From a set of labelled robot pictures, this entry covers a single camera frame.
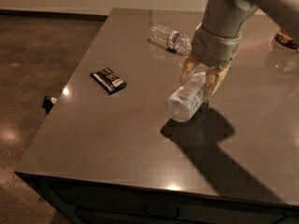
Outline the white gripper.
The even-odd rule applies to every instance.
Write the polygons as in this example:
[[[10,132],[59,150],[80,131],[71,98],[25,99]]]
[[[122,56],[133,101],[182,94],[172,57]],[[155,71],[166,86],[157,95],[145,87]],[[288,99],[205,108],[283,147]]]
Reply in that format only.
[[[209,99],[225,79],[230,68],[229,62],[235,57],[240,40],[241,36],[228,38],[213,35],[199,25],[192,39],[192,54],[182,65],[180,84],[185,84],[193,75],[200,73],[203,70],[201,63],[204,64],[209,67],[205,84],[205,98]]]

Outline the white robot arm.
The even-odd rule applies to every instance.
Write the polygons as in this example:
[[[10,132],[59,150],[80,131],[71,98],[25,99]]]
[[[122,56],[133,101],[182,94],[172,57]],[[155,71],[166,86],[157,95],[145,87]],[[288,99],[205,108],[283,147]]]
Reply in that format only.
[[[299,42],[299,0],[208,0],[201,23],[192,38],[180,80],[185,82],[198,64],[207,67],[204,97],[211,97],[224,80],[236,55],[243,26],[262,10],[280,30]]]

